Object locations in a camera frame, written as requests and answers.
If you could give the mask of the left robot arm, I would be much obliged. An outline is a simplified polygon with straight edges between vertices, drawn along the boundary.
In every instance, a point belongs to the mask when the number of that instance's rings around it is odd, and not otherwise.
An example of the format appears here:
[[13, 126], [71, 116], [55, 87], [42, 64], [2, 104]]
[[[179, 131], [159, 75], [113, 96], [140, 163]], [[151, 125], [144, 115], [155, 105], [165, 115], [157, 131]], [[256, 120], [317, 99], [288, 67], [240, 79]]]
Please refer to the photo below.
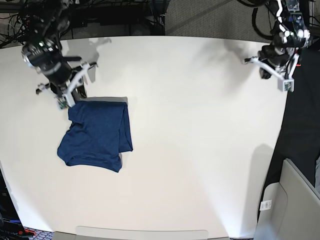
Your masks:
[[[298, 0], [239, 0], [243, 6], [252, 8], [251, 25], [255, 33], [270, 44], [262, 46], [257, 56], [244, 62], [259, 66], [262, 79], [275, 76], [279, 80], [291, 80], [299, 61], [299, 51], [306, 48], [310, 31], [305, 24]], [[263, 34], [257, 26], [260, 7], [266, 7], [274, 17], [269, 35]]]

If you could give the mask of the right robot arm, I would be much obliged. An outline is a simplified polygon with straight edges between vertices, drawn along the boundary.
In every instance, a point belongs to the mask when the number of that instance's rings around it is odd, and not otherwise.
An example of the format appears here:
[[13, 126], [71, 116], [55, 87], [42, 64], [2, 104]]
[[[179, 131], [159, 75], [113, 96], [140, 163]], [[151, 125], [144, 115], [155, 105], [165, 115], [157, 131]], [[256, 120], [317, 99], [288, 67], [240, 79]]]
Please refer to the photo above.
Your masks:
[[38, 85], [36, 94], [51, 92], [61, 109], [71, 108], [87, 97], [84, 78], [98, 65], [80, 56], [62, 54], [61, 35], [71, 25], [68, 11], [78, 4], [77, 0], [46, 0], [40, 9], [30, 7], [21, 50], [24, 62], [48, 79], [48, 83]]

